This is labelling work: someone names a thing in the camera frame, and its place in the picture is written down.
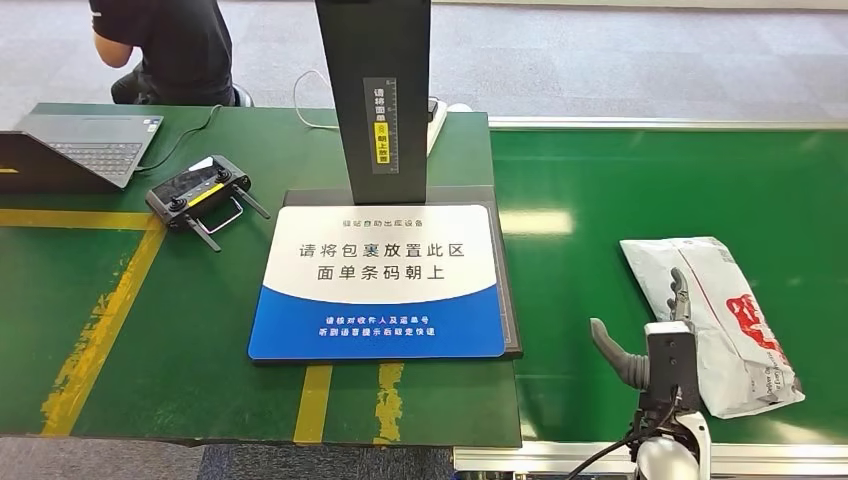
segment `black chair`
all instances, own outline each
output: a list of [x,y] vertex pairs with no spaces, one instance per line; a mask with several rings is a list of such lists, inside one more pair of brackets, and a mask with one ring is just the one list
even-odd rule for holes
[[254,106],[253,105],[253,97],[251,97],[250,94],[247,93],[247,90],[242,88],[241,85],[234,83],[233,84],[233,91],[235,92],[236,106],[237,107],[253,107]]

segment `red logo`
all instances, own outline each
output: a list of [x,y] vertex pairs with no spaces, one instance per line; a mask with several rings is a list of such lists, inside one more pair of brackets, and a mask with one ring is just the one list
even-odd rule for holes
[[763,334],[763,329],[768,329],[768,326],[760,318],[757,306],[754,305],[754,298],[751,295],[745,294],[739,298],[728,298],[727,308],[736,317],[742,333],[751,337],[757,342],[757,345],[779,353],[784,363],[789,364],[786,355],[783,354],[783,349],[777,343],[777,339],[766,339]]

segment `measuring ruler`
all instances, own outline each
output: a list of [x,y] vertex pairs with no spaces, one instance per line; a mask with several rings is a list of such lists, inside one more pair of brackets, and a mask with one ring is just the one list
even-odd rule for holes
[[397,174],[400,172],[397,79],[366,77],[362,81],[371,137],[371,172],[378,175]]

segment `robotic arm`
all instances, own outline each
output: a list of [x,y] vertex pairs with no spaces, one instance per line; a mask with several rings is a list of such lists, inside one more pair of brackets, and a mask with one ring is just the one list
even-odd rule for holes
[[[688,285],[680,270],[672,269],[671,276],[671,321],[645,326],[647,355],[625,352],[610,338],[600,319],[591,319],[592,340],[601,355],[625,384],[640,390],[631,431],[611,447],[630,448],[631,459],[636,463],[635,479],[709,480],[711,440],[699,412]],[[575,478],[600,456],[584,462],[568,478]]]

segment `table edge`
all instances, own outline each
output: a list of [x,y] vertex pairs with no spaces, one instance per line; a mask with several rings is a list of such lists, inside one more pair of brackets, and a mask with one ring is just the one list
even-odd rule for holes
[[548,130],[565,128],[657,130],[848,130],[848,122],[699,120],[689,118],[490,116],[491,130]]

